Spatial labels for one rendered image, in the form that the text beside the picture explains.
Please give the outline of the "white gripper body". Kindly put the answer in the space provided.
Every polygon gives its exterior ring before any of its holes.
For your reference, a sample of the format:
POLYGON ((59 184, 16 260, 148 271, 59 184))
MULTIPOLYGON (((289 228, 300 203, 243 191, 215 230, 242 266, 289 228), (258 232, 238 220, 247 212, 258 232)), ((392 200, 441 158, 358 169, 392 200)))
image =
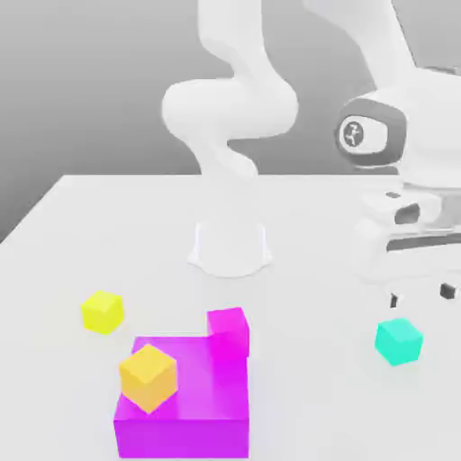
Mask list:
POLYGON ((461 272, 461 228, 424 230, 362 219, 353 230, 353 268, 372 284, 461 272))

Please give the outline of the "small teal cube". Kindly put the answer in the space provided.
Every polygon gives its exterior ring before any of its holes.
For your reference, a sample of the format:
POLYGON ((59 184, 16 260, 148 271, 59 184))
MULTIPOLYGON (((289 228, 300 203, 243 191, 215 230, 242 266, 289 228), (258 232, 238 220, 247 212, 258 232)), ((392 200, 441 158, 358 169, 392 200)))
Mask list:
POLYGON ((415 362, 420 357, 423 334, 407 319, 382 321, 375 335, 375 349, 391 366, 415 362))

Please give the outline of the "small magenta cube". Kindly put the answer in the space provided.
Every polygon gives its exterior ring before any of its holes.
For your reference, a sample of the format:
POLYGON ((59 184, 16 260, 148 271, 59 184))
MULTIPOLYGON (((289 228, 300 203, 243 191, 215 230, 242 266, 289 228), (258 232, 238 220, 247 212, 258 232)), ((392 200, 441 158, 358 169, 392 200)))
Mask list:
POLYGON ((249 324, 241 307, 209 311, 208 339, 217 357, 249 357, 249 324))

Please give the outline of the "small orange cube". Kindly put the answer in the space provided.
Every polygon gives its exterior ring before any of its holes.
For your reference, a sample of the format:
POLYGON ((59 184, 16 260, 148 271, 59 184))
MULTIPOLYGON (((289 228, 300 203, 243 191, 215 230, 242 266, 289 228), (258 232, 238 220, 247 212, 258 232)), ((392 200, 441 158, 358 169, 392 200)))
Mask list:
POLYGON ((177 364, 150 344, 119 364, 122 394, 141 410, 152 413, 178 390, 177 364))

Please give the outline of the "small yellow cube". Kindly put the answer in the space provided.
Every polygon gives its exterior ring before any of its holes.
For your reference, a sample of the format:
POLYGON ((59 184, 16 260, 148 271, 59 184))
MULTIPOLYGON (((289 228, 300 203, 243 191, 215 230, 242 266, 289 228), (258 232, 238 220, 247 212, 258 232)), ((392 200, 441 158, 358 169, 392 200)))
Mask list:
POLYGON ((110 334, 124 321, 122 297, 96 291, 81 305, 83 325, 87 330, 110 334))

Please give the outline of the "large magenta box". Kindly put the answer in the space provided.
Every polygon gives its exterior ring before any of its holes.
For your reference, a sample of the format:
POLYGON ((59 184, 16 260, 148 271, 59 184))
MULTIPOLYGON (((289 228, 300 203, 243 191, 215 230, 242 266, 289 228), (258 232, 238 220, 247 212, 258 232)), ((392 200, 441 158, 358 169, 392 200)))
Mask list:
POLYGON ((246 458, 249 456, 247 358, 223 360, 207 337, 135 338, 177 363, 178 391, 151 414, 120 396, 113 427, 121 458, 246 458))

